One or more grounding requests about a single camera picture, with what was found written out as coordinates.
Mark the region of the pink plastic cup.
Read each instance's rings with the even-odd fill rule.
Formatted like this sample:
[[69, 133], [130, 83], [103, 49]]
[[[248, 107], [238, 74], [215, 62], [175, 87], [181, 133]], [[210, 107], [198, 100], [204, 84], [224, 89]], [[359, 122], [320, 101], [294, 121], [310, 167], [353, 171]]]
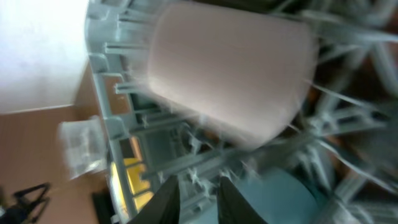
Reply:
[[315, 36], [304, 22], [180, 1], [156, 21], [147, 85], [204, 115], [235, 144], [255, 148], [294, 119], [316, 63]]

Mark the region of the blue plastic cup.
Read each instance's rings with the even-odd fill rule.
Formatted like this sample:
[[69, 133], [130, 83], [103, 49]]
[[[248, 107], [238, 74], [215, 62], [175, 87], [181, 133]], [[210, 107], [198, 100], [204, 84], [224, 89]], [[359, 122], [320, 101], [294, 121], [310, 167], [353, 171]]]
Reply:
[[[257, 214], [270, 224], [312, 223], [322, 204], [305, 184], [278, 168], [260, 178], [233, 184]], [[191, 223], [218, 223], [217, 193], [216, 202]]]

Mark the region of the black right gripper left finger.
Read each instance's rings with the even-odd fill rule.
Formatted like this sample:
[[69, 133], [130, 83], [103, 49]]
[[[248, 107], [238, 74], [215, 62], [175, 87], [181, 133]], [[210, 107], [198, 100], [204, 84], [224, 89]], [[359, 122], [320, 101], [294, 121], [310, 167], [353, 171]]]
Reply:
[[179, 220], [180, 188], [172, 175], [128, 224], [179, 224]]

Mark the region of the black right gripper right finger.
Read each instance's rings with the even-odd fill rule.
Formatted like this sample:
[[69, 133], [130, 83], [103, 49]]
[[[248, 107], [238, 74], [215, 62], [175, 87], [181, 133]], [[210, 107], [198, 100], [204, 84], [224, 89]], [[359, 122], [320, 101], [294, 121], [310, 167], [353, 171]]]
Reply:
[[217, 210], [219, 224], [267, 224], [227, 177], [220, 178]]

